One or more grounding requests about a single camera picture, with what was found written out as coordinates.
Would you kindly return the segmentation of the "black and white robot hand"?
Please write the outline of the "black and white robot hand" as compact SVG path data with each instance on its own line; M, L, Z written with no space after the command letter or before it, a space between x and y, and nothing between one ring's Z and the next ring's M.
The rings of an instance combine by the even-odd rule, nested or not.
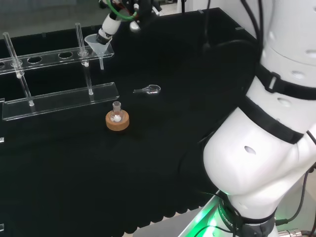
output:
M138 32L161 16L162 8L156 0L100 0L101 9L109 14L98 30L96 41L105 45L117 33L122 22L129 23L132 32Z

